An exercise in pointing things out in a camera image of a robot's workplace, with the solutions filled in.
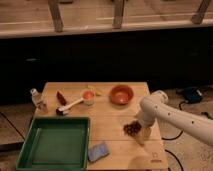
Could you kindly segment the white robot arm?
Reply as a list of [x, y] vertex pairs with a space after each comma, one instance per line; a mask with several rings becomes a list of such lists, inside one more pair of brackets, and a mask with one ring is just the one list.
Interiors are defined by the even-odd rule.
[[170, 107], [168, 101], [167, 94], [161, 90], [142, 98], [138, 111], [140, 125], [143, 128], [151, 127], [155, 119], [160, 118], [213, 147], [213, 120]]

